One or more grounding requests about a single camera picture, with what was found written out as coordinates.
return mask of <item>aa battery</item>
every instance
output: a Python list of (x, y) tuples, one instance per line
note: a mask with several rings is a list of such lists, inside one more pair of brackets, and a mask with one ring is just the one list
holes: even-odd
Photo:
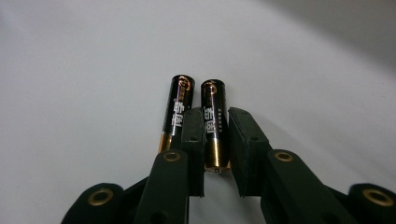
[(216, 79), (204, 82), (201, 85), (201, 104), (207, 140), (205, 169), (219, 173), (228, 169), (230, 159), (224, 83)]
[(169, 149), (172, 142), (180, 142), (183, 116), (191, 109), (194, 85), (192, 77), (179, 75), (172, 78), (159, 152)]

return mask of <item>white surface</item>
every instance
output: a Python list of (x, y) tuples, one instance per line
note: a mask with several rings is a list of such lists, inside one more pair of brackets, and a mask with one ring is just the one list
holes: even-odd
[[(172, 76), (225, 82), (275, 148), (346, 193), (396, 191), (394, 1), (0, 3), (0, 223), (60, 223), (97, 183), (149, 174)], [(230, 174), (190, 223), (263, 223)]]

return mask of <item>black plastic part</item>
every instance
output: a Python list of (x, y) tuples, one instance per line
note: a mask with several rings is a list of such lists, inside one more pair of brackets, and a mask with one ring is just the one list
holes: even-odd
[[(94, 194), (97, 190), (106, 189), (111, 191), (112, 196)], [(101, 197), (110, 197), (111, 199), (101, 205), (92, 205), (89, 203), (90, 196), (96, 195), (97, 200)], [(62, 224), (110, 224), (114, 223), (123, 197), (122, 187), (115, 184), (98, 184), (85, 190), (66, 213)]]
[(181, 150), (157, 155), (134, 217), (140, 223), (188, 223), (188, 157)]
[(296, 154), (272, 150), (267, 156), (266, 173), (289, 223), (358, 223)]
[(120, 209), (118, 214), (116, 215), (115, 223), (132, 223), (147, 181), (148, 177), (142, 179), (141, 181), (137, 182), (136, 184), (124, 191), (122, 202), (120, 204)]
[(230, 107), (229, 141), (233, 177), (241, 196), (262, 196), (268, 138), (245, 110)]
[(396, 194), (373, 184), (358, 184), (350, 188), (348, 209), (359, 223), (396, 223)]
[(189, 194), (204, 197), (205, 127), (201, 107), (184, 114), (181, 150), (189, 157)]

